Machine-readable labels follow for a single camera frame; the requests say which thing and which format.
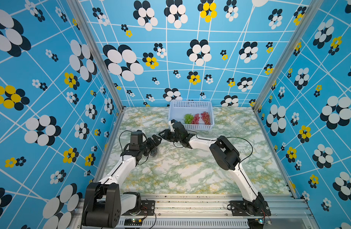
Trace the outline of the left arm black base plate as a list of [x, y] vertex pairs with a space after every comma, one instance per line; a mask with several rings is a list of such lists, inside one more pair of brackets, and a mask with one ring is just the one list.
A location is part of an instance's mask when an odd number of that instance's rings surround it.
[[141, 206], [138, 210], [129, 210], [122, 214], [122, 216], [153, 216], [155, 210], [154, 200], [142, 200]]

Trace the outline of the white perforated plastic basket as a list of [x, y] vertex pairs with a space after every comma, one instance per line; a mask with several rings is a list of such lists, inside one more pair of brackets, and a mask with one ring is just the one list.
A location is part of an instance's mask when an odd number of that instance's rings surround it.
[[[210, 114], [211, 125], [205, 125], [201, 118], [203, 112], [208, 112]], [[184, 116], [185, 114], [200, 114], [199, 125], [194, 124], [185, 124]], [[185, 129], [187, 130], [202, 130], [209, 131], [215, 125], [213, 107], [211, 102], [205, 101], [180, 101], [173, 100], [170, 103], [170, 110], [168, 115], [169, 121], [175, 119], [176, 121], [181, 122]]]

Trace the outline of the black grape bunch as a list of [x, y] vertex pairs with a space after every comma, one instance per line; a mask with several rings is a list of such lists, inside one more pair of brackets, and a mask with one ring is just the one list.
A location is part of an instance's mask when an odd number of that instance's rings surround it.
[[150, 156], [155, 157], [158, 154], [158, 147], [155, 147], [150, 151]]

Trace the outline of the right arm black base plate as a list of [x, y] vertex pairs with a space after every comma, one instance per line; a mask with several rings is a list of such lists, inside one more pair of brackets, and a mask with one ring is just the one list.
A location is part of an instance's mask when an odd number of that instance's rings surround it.
[[255, 203], [248, 201], [230, 201], [227, 209], [233, 216], [271, 216], [270, 207], [266, 201], [256, 200]]

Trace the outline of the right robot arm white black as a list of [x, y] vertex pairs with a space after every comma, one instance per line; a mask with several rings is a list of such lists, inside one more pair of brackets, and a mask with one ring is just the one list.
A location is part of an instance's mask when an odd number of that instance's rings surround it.
[[256, 216], [262, 213], [264, 216], [271, 216], [270, 209], [263, 195], [252, 185], [252, 182], [245, 173], [240, 153], [225, 136], [217, 139], [199, 138], [186, 130], [166, 129], [159, 133], [159, 136], [173, 143], [180, 143], [189, 149], [200, 149], [211, 152], [216, 163], [223, 170], [229, 172], [238, 186], [243, 204], [240, 207], [248, 215]]

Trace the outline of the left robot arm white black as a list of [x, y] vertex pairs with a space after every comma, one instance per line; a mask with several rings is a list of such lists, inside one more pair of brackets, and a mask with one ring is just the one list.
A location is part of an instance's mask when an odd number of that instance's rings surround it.
[[162, 139], [153, 135], [144, 140], [144, 134], [133, 132], [116, 166], [99, 182], [86, 188], [81, 225], [84, 227], [115, 228], [123, 213], [141, 209], [141, 194], [120, 194], [120, 187], [139, 165], [143, 156], [155, 152]]

